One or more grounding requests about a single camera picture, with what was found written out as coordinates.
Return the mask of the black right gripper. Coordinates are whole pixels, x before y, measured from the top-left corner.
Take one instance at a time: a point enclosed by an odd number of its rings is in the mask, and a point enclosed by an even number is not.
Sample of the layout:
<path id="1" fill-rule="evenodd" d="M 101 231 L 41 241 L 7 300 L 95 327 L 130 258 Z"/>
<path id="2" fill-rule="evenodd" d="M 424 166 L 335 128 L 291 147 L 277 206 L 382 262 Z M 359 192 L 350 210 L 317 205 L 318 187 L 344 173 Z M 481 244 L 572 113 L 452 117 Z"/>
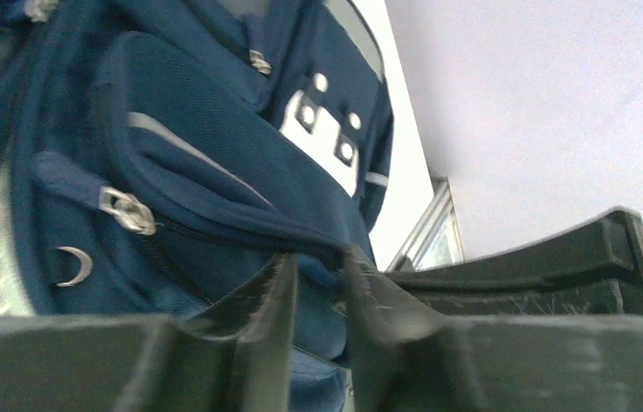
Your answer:
<path id="1" fill-rule="evenodd" d="M 643 316 L 643 221 L 615 207 L 518 249 L 387 276 L 448 315 Z"/>

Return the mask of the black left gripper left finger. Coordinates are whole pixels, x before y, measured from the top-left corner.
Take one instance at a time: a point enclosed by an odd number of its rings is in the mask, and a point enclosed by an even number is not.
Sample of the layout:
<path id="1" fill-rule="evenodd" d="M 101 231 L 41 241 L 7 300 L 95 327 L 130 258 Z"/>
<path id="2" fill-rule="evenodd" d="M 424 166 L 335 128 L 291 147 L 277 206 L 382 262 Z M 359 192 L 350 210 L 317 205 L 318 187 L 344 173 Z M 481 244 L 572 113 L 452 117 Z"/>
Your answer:
<path id="1" fill-rule="evenodd" d="M 0 318 L 0 411 L 284 411 L 296 260 L 198 318 Z"/>

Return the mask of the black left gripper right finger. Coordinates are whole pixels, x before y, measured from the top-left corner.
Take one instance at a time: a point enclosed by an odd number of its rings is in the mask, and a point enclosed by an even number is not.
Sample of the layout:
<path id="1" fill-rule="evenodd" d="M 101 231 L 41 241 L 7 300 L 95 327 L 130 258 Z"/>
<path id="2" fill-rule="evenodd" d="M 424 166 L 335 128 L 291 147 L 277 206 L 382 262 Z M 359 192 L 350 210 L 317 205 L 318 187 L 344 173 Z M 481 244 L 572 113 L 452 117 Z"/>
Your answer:
<path id="1" fill-rule="evenodd" d="M 343 264 L 358 411 L 643 411 L 643 317 L 448 316 Z"/>

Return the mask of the navy blue student backpack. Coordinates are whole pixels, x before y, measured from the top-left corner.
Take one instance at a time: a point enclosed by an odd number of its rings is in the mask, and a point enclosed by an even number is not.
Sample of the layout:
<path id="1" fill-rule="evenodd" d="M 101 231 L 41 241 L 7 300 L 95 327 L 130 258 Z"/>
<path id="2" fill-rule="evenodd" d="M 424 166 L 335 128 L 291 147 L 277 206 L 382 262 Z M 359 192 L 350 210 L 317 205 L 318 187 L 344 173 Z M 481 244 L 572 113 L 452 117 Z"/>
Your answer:
<path id="1" fill-rule="evenodd" d="M 393 127 L 352 1 L 0 1 L 0 318 L 188 321 L 292 255 L 284 411 L 341 411 Z"/>

